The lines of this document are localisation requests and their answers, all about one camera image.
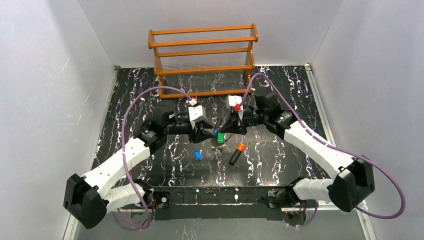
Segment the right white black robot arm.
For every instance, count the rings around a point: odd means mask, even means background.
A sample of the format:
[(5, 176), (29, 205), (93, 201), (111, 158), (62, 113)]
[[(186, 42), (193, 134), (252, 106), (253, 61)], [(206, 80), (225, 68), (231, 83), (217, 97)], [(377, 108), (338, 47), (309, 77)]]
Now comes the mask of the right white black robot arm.
[(245, 135), (248, 127), (266, 129), (312, 158), (328, 174), (326, 179), (299, 177), (285, 187), (281, 202), (295, 204), (318, 200), (331, 202), (344, 212), (351, 212), (375, 190), (373, 167), (366, 161), (333, 149), (294, 112), (279, 103), (276, 93), (256, 95), (256, 106), (243, 107), (242, 97), (228, 95), (228, 119), (221, 133)]

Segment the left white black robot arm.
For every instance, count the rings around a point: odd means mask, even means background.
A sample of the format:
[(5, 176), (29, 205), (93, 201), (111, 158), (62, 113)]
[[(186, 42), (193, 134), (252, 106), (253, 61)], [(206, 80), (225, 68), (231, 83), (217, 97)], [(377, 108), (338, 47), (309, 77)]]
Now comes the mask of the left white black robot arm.
[(175, 102), (161, 100), (152, 114), (136, 125), (125, 149), (82, 176), (75, 173), (68, 178), (64, 208), (86, 229), (98, 225), (107, 213), (128, 205), (145, 204), (150, 208), (155, 199), (149, 183), (139, 179), (124, 186), (115, 184), (164, 146), (169, 135), (188, 135), (191, 143), (214, 137), (210, 131), (214, 126), (207, 122), (205, 108), (197, 103), (187, 109), (178, 113)]

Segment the blue key tag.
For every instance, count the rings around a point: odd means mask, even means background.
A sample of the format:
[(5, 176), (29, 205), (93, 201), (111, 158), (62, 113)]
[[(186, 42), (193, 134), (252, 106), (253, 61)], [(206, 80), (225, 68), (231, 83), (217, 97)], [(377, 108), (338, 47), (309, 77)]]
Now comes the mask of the blue key tag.
[(194, 152), (194, 156), (197, 160), (201, 160), (203, 158), (201, 152), (199, 150), (195, 150)]

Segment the green key tag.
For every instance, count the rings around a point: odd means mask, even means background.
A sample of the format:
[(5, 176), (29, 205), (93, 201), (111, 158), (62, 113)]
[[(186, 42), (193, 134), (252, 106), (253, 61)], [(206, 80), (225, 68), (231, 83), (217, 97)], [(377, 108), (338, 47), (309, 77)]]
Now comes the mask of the green key tag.
[(217, 133), (217, 142), (219, 144), (223, 144), (225, 142), (225, 134), (224, 133), (221, 133), (221, 132)]

